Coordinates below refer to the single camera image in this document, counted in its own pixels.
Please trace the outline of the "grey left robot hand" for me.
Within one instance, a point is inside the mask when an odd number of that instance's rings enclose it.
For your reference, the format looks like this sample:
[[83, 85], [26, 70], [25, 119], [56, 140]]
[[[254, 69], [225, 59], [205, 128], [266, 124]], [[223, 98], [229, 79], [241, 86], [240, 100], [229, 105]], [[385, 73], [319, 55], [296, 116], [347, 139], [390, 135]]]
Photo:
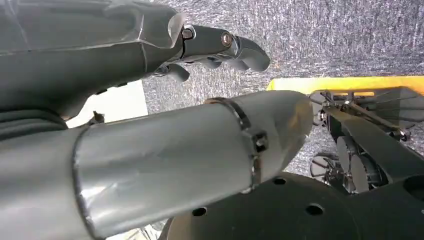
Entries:
[[262, 72], [254, 41], [147, 0], [0, 3], [0, 237], [103, 240], [251, 192], [312, 128], [294, 90], [69, 128], [90, 96], [180, 63]]

